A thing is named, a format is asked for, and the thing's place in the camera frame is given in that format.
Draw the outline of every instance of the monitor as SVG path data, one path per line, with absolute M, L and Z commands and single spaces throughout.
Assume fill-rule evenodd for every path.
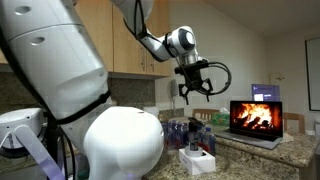
M 280 87 L 278 85 L 251 84 L 253 101 L 280 101 Z

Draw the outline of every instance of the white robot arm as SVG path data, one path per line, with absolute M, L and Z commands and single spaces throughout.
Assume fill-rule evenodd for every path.
M 192 29 L 180 27 L 156 38 L 144 21 L 152 0 L 112 0 L 130 32 L 157 61 L 176 58 L 176 74 L 185 77 L 180 96 L 189 91 L 207 97 L 231 82 L 226 66 L 198 56 Z M 90 179 L 139 179 L 159 160 L 163 132 L 158 119 L 142 110 L 111 107 L 108 72 L 73 6 L 76 0 L 0 1 L 0 46 L 9 65 L 90 163 Z M 225 88 L 212 92 L 200 70 L 228 73 Z M 202 87 L 206 82 L 209 89 Z

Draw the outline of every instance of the granite countertop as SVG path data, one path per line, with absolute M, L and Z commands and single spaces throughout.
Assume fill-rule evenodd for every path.
M 216 172 L 199 175 L 189 175 L 187 169 L 179 161 L 178 150 L 164 152 L 156 166 L 142 180 L 273 180 L 271 174 L 256 169 L 246 168 L 245 164 L 236 163 L 221 156 L 216 156 Z M 293 173 L 286 180 L 298 179 L 298 173 Z
M 227 128 L 223 126 L 209 126 L 212 127 L 213 132 L 222 131 Z M 290 135 L 293 137 L 293 141 L 280 143 L 273 150 L 247 145 L 241 142 L 219 137 L 216 137 L 216 143 L 264 157 L 266 159 L 281 162 L 296 168 L 308 167 L 318 146 L 318 138 L 316 136 L 309 136 L 299 133 Z

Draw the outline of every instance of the white wall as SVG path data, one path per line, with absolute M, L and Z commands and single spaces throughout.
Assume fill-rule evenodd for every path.
M 251 84 L 268 83 L 265 43 L 256 33 L 202 0 L 170 1 L 170 17 L 172 30 L 183 25 L 192 27 L 199 55 L 226 64 L 233 76 L 230 88 L 223 94 L 211 96 L 210 102 L 196 92 L 190 93 L 189 106 L 186 106 L 181 97 L 176 98 L 176 107 L 185 108 L 186 115 L 191 115 L 193 108 L 229 108 L 231 99 L 251 100 Z M 175 60 L 172 63 L 174 67 L 177 66 Z M 209 77 L 209 74 L 215 91 L 220 90 L 226 82 L 226 74 L 217 68 L 203 71 L 203 77 Z M 155 82 L 156 105 L 161 110 L 172 108 L 168 84 L 173 78 L 184 83 L 184 78 L 180 75 Z
M 268 72 L 281 73 L 285 78 L 282 81 L 270 79 L 280 85 L 283 109 L 304 114 L 307 130 L 314 129 L 314 119 L 320 116 L 320 112 L 309 111 L 304 41 L 305 37 L 319 32 L 320 26 L 315 26 L 266 39 Z

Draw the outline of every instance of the white box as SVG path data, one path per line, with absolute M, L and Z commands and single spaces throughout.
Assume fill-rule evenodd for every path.
M 179 160 L 188 169 L 190 175 L 215 172 L 216 160 L 211 154 L 203 151 L 203 156 L 189 157 L 185 149 L 179 149 Z

